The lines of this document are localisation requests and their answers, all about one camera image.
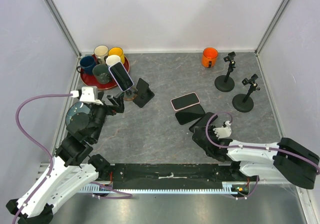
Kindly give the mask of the black phone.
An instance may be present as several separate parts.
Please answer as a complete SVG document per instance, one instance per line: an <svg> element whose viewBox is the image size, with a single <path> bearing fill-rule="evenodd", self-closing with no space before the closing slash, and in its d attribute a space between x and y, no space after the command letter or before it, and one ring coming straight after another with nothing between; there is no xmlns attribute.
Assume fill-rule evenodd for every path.
<svg viewBox="0 0 320 224"><path fill-rule="evenodd" d="M205 127L208 120L214 115L214 113L212 112L208 112L206 113L202 118L200 118L199 120L197 120L190 128L189 131L191 133L194 133L195 131L195 127Z"/></svg>
<svg viewBox="0 0 320 224"><path fill-rule="evenodd" d="M194 120L202 118L205 115L205 111L200 104L188 107L175 114L175 117L180 125L185 125Z"/></svg>

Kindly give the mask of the black flat-base phone stand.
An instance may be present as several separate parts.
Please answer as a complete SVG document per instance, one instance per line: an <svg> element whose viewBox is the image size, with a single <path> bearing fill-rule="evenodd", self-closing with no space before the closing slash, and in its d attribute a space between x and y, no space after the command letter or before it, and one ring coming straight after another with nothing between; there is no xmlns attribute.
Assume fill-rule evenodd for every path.
<svg viewBox="0 0 320 224"><path fill-rule="evenodd" d="M143 108L154 96L154 92L149 88L149 83L139 78L136 86L136 97L133 102L140 108Z"/></svg>

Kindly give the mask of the black round-base phone stand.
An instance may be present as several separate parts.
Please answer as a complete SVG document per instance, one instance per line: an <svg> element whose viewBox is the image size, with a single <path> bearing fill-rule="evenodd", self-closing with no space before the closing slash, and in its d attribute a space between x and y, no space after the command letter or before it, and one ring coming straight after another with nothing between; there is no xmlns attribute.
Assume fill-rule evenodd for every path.
<svg viewBox="0 0 320 224"><path fill-rule="evenodd" d="M223 58L225 62L229 62L229 65L227 69L227 74L218 76L214 81L214 85L219 91L230 92L235 87L235 82L233 78L230 77L230 73L236 68L236 62L234 60L235 56L235 52L230 52L226 57Z"/></svg>

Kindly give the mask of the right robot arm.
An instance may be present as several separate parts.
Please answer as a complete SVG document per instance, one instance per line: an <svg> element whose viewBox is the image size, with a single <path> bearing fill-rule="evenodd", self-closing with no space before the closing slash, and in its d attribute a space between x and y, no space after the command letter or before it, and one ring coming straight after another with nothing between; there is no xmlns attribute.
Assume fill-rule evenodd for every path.
<svg viewBox="0 0 320 224"><path fill-rule="evenodd" d="M320 158L290 138L258 144L219 138L221 128L215 126L196 126L192 131L192 140L208 157L231 162L229 175L233 180L258 176L265 180L287 180L304 189L314 188Z"/></svg>

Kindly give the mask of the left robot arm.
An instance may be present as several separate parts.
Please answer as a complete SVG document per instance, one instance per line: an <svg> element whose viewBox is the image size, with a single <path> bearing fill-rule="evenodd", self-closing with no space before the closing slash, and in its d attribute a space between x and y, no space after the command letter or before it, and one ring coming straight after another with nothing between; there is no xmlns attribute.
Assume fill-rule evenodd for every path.
<svg viewBox="0 0 320 224"><path fill-rule="evenodd" d="M91 155L107 116L124 112L124 93L108 95L111 104L102 100L103 92L94 93L91 87L73 90L61 97L77 98L66 115L67 137L54 154L21 126L20 111L27 103L54 98L46 94L25 100L18 107L15 120L20 131L49 157L49 165L35 184L20 198L11 199L6 204L14 215L13 223L50 223L57 211L81 188L96 180L106 180L110 174L110 163L101 155Z"/></svg>

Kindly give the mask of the wooden round-base phone stand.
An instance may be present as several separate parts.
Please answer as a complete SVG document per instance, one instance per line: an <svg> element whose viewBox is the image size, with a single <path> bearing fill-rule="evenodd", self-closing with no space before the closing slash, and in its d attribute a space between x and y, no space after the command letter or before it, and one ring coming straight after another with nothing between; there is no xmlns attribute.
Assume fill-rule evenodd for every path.
<svg viewBox="0 0 320 224"><path fill-rule="evenodd" d="M137 89L135 87L131 87L128 90L122 92L124 101L133 101L137 97Z"/></svg>

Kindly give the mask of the dark green mug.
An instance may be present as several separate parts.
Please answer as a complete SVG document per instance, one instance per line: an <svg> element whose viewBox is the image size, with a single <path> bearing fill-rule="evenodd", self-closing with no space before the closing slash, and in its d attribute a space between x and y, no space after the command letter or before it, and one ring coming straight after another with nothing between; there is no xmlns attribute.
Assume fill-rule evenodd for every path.
<svg viewBox="0 0 320 224"><path fill-rule="evenodd" d="M106 64L98 64L93 68L93 75L100 84L107 84L112 81L109 68Z"/></svg>

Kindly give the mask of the red round tray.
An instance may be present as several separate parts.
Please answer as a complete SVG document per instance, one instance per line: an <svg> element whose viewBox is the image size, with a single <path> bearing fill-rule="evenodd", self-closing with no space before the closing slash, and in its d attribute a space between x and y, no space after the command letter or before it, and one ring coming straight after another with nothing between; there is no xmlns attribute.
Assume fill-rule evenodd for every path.
<svg viewBox="0 0 320 224"><path fill-rule="evenodd" d="M91 56L96 60L96 56L94 54L92 54ZM127 72L129 73L130 63L129 63L129 60L126 56L125 56L124 67L127 70ZM117 87L117 83L115 82L115 80L112 80L107 84L101 84L96 80L94 75L86 74L83 69L80 69L79 73L80 73L81 80L87 86L97 86L98 90L109 90L109 89L113 89L113 88Z"/></svg>

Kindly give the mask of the blue ceramic plate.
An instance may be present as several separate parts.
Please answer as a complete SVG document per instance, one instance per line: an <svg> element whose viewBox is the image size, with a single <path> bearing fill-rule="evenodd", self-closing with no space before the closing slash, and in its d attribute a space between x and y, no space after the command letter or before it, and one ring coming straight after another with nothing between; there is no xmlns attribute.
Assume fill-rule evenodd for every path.
<svg viewBox="0 0 320 224"><path fill-rule="evenodd" d="M91 122L92 110L90 104L76 102L67 111L65 117L66 128L75 133L85 129Z"/></svg>

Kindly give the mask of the white mug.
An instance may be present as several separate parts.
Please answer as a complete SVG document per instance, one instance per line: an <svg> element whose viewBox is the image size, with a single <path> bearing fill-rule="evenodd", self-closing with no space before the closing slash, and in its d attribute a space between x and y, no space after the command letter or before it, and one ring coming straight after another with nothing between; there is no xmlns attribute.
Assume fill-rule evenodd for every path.
<svg viewBox="0 0 320 224"><path fill-rule="evenodd" d="M113 66L113 65L115 65L115 64L117 64L119 62L122 62L122 61L121 61L120 56L118 56L118 55L110 55L110 56L108 56L106 58L105 62L106 62L106 65L108 67L111 67L111 66Z"/></svg>

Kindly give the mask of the blue mug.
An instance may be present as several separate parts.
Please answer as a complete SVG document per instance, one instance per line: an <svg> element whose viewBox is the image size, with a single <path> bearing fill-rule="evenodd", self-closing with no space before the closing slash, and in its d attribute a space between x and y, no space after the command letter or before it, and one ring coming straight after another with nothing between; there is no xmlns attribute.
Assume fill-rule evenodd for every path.
<svg viewBox="0 0 320 224"><path fill-rule="evenodd" d="M79 66L76 67L77 72L83 72L88 75L93 75L93 69L97 65L97 61L93 56L85 56L80 60Z"/></svg>

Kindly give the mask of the yellow mug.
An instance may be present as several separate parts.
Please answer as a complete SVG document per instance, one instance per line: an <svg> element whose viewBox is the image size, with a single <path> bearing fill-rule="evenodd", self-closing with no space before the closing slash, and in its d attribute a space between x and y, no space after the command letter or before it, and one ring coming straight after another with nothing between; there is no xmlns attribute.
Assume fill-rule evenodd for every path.
<svg viewBox="0 0 320 224"><path fill-rule="evenodd" d="M109 49L108 55L117 55L120 57L121 62L124 64L125 63L125 55L124 55L124 51L122 48L120 47L113 47L111 49Z"/></svg>

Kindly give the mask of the cream mug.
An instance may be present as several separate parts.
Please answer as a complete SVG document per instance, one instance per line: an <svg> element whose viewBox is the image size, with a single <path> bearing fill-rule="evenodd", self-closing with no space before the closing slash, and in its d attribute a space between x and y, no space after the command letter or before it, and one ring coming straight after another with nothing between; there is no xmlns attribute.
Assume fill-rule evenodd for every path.
<svg viewBox="0 0 320 224"><path fill-rule="evenodd" d="M108 57L109 48L105 45L97 46L94 49L94 55L98 62L100 63L106 63L105 59Z"/></svg>

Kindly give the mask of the orange mug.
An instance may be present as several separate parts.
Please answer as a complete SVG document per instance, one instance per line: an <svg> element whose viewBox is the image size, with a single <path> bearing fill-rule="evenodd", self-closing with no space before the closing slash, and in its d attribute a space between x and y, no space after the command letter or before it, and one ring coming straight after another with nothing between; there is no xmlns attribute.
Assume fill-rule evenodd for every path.
<svg viewBox="0 0 320 224"><path fill-rule="evenodd" d="M212 68L217 60L218 51L215 48L208 47L203 50L201 64L205 68Z"/></svg>

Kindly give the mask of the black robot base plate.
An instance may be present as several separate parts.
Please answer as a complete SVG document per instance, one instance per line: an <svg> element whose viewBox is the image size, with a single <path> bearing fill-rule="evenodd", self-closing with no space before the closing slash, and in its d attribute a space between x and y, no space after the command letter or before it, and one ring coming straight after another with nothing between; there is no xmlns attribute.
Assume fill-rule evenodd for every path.
<svg viewBox="0 0 320 224"><path fill-rule="evenodd" d="M221 189L223 182L256 181L219 164L134 164L117 163L99 175L98 181L111 181L115 189L180 190Z"/></svg>

